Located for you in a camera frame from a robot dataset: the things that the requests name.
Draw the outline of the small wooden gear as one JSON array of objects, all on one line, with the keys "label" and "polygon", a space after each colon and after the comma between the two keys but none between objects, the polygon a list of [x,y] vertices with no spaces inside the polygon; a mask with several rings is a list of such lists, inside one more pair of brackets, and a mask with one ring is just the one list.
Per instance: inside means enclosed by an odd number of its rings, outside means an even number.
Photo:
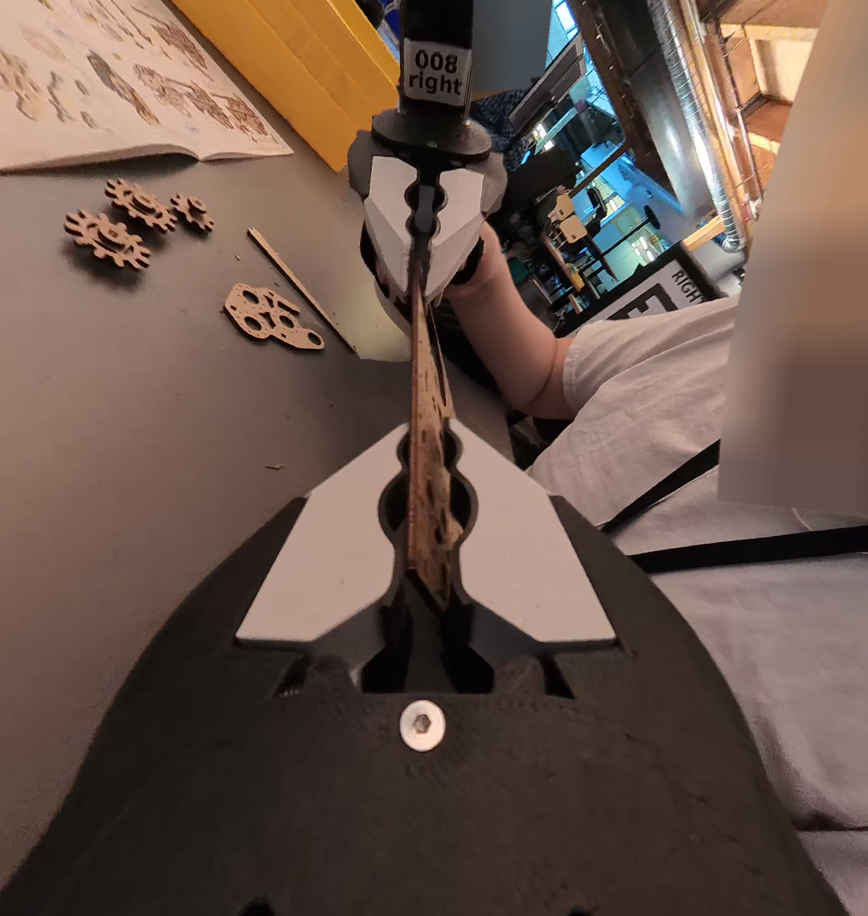
[{"label": "small wooden gear", "polygon": [[175,194],[170,198],[170,208],[189,226],[201,233],[210,234],[214,229],[214,221],[208,206],[199,197],[185,193]]}]

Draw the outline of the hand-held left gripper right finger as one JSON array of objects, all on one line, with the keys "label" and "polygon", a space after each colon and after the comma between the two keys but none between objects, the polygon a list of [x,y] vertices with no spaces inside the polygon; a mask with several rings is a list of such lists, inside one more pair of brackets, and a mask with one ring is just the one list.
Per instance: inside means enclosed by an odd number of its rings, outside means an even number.
[{"label": "hand-held left gripper right finger", "polygon": [[458,593],[474,651],[571,651],[615,633],[548,492],[457,419],[455,473],[471,494]]}]

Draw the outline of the laser-cut wooden parts sheet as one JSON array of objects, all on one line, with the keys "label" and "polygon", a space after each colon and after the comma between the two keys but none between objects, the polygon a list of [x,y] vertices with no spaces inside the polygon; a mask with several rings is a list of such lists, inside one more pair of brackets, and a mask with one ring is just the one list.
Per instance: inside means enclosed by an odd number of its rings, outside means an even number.
[{"label": "laser-cut wooden parts sheet", "polygon": [[405,569],[433,609],[451,602],[452,557],[463,528],[451,510],[449,379],[424,285],[412,281],[412,393],[408,433]]}]

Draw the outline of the person's right forearm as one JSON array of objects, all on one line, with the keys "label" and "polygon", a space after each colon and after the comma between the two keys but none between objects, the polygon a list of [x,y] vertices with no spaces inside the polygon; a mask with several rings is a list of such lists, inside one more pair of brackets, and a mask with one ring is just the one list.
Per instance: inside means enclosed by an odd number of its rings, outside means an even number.
[{"label": "person's right forearm", "polygon": [[534,418],[572,420],[563,385],[571,341],[556,338],[532,314],[488,223],[480,239],[483,253],[471,278],[445,291],[463,333],[507,406]]}]

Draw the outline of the perforated wooden plate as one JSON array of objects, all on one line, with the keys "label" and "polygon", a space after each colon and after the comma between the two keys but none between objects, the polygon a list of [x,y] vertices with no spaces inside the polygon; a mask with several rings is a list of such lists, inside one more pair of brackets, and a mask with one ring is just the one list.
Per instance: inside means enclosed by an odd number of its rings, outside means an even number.
[{"label": "perforated wooden plate", "polygon": [[253,340],[275,340],[303,351],[325,348],[320,334],[301,323],[300,307],[268,288],[238,283],[225,298],[223,310]]}]

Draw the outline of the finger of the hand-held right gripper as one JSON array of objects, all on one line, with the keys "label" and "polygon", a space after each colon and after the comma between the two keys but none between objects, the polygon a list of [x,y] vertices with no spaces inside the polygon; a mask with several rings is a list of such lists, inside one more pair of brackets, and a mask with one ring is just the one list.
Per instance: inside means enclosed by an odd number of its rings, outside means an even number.
[{"label": "finger of the hand-held right gripper", "polygon": [[440,174],[443,206],[436,213],[436,231],[428,249],[424,302],[432,302],[465,266],[481,235],[485,175],[470,168]]},{"label": "finger of the hand-held right gripper", "polygon": [[410,294],[415,216],[409,192],[418,179],[413,164],[372,154],[364,198],[364,262],[386,295]]}]

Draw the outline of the illustrated instruction manual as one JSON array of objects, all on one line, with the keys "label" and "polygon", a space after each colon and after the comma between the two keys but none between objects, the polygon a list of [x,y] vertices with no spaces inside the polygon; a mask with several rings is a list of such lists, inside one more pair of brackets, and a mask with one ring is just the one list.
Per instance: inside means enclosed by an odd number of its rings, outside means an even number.
[{"label": "illustrated instruction manual", "polygon": [[164,2],[0,1],[0,173],[291,153]]}]

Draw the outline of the pale background chair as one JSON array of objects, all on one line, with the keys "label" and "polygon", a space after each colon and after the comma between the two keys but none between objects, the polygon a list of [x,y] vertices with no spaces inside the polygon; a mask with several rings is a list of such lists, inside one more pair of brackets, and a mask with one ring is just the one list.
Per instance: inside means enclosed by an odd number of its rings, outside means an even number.
[{"label": "pale background chair", "polygon": [[566,192],[557,196],[549,213],[549,230],[565,244],[573,244],[588,236],[585,224],[577,216],[573,200]]}]

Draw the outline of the black framed marker sign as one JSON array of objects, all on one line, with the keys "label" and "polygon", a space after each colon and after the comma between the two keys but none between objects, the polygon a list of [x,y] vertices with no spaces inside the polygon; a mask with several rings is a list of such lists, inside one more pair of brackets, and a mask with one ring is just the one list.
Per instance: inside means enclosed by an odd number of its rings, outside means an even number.
[{"label": "black framed marker sign", "polygon": [[726,295],[682,243],[600,297],[586,324],[678,312]]}]

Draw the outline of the silver ventilation duct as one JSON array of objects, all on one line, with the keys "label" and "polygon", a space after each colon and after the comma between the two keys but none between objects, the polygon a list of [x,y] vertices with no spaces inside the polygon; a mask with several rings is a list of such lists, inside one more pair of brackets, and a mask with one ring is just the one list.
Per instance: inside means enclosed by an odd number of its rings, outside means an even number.
[{"label": "silver ventilation duct", "polygon": [[749,198],[696,3],[649,1],[647,7],[714,210],[723,222],[725,247],[746,251]]}]

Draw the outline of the thin wooden stick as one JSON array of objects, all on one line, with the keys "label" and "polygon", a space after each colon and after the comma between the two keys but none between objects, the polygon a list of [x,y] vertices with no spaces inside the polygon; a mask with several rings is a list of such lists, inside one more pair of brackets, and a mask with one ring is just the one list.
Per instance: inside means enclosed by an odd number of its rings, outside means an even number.
[{"label": "thin wooden stick", "polygon": [[268,243],[266,237],[255,227],[248,227],[246,234],[251,238],[251,240],[259,247],[259,249],[269,258],[269,260],[278,268],[278,270],[283,274],[287,281],[294,287],[294,289],[300,293],[301,297],[313,308],[314,312],[319,315],[326,323],[328,327],[331,328],[337,335],[337,337],[354,353],[358,354],[357,347],[350,342],[350,340],[344,335],[344,333],[337,327],[336,323],[332,320],[330,315],[328,315],[319,302],[315,299],[312,293],[307,289],[307,287],[301,282],[300,278],[293,272],[293,270],[286,264],[286,262],[280,257],[279,252]]}]

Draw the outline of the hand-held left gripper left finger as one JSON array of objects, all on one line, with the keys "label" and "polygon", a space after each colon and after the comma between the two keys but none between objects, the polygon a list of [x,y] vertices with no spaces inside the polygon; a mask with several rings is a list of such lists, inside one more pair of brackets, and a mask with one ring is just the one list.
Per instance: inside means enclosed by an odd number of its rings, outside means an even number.
[{"label": "hand-held left gripper left finger", "polygon": [[384,647],[380,606],[392,589],[396,550],[380,502],[402,473],[390,431],[307,495],[252,601],[236,639],[248,647],[339,658],[362,669]]}]

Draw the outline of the yellow plastic bin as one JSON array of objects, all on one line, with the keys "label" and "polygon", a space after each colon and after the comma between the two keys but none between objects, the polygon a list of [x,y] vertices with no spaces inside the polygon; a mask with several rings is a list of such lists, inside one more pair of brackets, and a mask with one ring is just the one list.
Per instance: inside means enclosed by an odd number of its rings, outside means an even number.
[{"label": "yellow plastic bin", "polygon": [[175,1],[335,172],[397,105],[400,67],[354,1]]}]

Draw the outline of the black standing table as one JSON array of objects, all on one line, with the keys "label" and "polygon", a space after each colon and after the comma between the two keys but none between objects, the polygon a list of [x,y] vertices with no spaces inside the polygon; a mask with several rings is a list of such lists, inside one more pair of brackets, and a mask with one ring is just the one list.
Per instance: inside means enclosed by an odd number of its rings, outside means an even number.
[{"label": "black standing table", "polygon": [[660,229],[657,212],[648,205],[635,208],[627,204],[602,221],[595,242],[600,246],[600,253],[607,256],[647,227],[653,231]]}]

